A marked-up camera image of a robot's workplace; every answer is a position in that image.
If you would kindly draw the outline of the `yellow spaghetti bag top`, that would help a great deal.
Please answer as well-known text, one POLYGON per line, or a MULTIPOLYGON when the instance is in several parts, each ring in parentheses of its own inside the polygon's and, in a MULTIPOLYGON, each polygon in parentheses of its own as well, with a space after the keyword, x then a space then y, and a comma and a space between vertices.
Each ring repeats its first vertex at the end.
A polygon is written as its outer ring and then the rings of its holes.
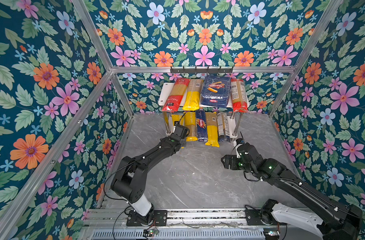
POLYGON ((184 125, 184 115, 172 114, 172 124, 176 126, 177 124, 184 125))

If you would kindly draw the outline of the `blue Barilla spaghetti box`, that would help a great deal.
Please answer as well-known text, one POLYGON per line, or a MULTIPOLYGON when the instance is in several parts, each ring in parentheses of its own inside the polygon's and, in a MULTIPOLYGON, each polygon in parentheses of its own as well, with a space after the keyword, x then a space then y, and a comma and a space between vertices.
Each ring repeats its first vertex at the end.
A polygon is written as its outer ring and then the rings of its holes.
POLYGON ((207 135, 207 126, 206 126, 206 115, 205 111, 200 109, 195 112, 196 115, 196 133, 197 133, 197 140, 199 142, 207 142, 208 135, 207 135))

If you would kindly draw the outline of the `red spaghetti bag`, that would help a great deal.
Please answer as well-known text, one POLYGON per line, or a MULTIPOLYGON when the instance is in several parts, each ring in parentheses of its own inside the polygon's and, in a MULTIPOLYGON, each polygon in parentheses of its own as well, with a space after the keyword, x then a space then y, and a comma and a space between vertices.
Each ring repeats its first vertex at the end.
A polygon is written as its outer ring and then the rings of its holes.
POLYGON ((163 112, 176 112, 178 111, 183 95, 190 83, 190 79, 186 78, 179 78, 175 83, 174 86, 162 108, 163 112))

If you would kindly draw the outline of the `yellow spaghetti bag long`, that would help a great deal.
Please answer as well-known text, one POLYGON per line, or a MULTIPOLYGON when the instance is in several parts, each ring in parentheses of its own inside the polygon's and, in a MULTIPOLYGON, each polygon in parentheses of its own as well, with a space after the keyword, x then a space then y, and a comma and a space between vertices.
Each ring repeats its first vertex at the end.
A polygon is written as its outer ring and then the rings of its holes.
POLYGON ((216 113, 207 112, 205 113, 205 117, 207 129, 207 142, 205 145, 219 148, 216 113))

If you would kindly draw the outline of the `clear spaghetti bag label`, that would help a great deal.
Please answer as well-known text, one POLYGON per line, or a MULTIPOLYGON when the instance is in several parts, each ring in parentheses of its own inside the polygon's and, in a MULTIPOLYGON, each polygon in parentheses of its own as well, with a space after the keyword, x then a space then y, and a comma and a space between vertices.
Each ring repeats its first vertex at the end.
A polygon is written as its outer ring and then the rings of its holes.
POLYGON ((217 113, 217 131, 219 142, 230 142, 230 132, 226 113, 217 113))

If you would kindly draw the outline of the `blue Barilla pasta bag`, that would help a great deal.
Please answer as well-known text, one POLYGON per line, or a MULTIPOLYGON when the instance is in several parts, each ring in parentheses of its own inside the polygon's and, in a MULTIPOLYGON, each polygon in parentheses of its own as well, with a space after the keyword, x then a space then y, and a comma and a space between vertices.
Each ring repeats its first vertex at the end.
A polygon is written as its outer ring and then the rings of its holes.
POLYGON ((226 108, 230 95, 230 77, 207 75, 200 93, 200 103, 214 108, 226 108))

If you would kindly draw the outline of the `red-edged spaghetti bag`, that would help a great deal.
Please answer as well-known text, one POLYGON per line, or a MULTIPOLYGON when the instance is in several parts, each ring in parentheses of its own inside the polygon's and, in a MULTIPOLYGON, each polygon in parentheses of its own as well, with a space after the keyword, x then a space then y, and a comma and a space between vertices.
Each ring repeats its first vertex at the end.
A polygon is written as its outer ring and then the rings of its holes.
POLYGON ((231 79, 231 100, 234 112, 248 112, 248 98, 245 91, 245 83, 240 79, 231 79))

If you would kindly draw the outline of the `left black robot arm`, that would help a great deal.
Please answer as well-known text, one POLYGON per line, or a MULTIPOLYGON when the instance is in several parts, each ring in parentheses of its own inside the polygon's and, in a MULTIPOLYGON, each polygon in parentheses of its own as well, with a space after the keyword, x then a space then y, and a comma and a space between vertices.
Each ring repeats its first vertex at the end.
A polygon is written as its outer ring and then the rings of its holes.
POLYGON ((189 134, 189 129, 177 124, 175 131, 136 157, 124 157, 113 174, 110 189, 126 200, 135 213, 147 223, 153 218, 154 206, 144 195, 148 172, 162 160, 176 154, 189 134))

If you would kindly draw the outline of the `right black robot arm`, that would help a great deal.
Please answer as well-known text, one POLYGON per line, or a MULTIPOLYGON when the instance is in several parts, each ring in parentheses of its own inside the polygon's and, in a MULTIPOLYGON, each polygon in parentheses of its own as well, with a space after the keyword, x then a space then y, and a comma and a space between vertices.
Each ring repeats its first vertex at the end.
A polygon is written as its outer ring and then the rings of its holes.
POLYGON ((324 240, 358 238, 363 222, 360 208, 327 197, 298 178, 284 164, 273 158, 264 159, 253 145, 242 139, 236 143, 236 153, 221 158, 225 169, 252 174, 253 182, 266 182, 277 187, 309 208, 306 212, 269 199, 258 211, 263 224, 289 224, 324 240))

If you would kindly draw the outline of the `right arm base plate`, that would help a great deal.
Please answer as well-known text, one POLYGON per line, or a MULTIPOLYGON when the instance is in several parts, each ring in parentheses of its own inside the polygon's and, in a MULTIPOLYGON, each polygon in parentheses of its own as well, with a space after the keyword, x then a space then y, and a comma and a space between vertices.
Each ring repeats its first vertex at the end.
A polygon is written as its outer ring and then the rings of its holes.
POLYGON ((245 219, 248 226, 286 226, 286 223, 279 223, 273 217, 264 217, 259 209, 245 207, 245 219))

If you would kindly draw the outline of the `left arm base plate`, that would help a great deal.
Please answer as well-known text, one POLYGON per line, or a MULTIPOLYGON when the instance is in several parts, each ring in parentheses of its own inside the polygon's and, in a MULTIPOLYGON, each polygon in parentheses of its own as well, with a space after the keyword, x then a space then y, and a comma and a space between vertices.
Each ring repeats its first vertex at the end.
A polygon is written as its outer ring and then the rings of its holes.
POLYGON ((151 210, 146 216, 141 216, 134 210, 129 212, 127 217, 127 227, 150 227, 167 225, 168 211, 166 210, 151 210))

